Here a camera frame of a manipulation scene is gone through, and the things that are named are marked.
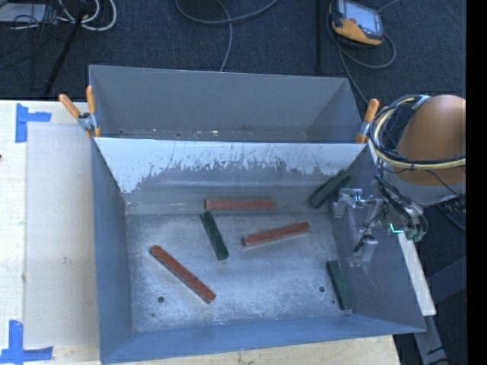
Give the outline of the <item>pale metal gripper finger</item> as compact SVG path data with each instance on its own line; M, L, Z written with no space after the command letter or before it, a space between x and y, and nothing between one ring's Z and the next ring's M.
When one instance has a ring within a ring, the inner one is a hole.
M378 240L372 235L364 235L354 246L348 264L352 268L361 267L371 262L377 248Z
M334 217L342 217L346 208L358 208L362 205L362 189L341 188L338 197L333 203Z

